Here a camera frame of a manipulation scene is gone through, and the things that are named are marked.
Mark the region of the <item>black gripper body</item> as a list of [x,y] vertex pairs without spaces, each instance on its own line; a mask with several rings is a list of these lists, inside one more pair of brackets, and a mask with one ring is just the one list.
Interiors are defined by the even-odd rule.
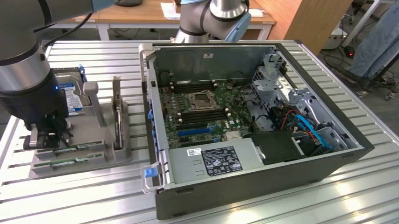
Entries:
[[43,82],[35,87],[0,94],[0,104],[11,115],[27,124],[39,124],[45,117],[67,123],[68,107],[65,91],[59,85],[53,71],[49,71]]

